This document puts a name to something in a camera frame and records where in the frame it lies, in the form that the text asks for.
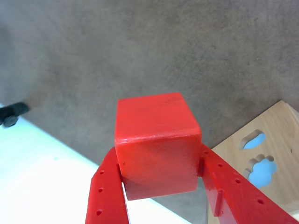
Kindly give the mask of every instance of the red wooden block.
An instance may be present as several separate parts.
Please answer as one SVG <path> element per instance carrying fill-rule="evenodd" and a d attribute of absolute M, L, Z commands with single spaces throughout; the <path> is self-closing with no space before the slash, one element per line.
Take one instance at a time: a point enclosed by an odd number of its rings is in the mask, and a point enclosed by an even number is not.
<path fill-rule="evenodd" d="M 200 145 L 180 93 L 119 100 L 115 148 L 128 200 L 195 190 Z"/>

